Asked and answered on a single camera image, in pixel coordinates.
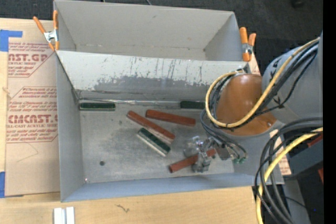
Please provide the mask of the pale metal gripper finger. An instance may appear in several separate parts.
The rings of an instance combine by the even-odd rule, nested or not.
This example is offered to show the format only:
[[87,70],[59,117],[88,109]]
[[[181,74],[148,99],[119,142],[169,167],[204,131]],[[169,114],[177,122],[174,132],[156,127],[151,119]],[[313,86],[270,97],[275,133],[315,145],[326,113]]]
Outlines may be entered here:
[[211,157],[207,153],[199,153],[196,162],[192,165],[192,170],[196,173],[208,171],[211,164]]
[[186,140],[183,149],[184,156],[195,156],[203,152],[205,152],[204,141],[199,136]]

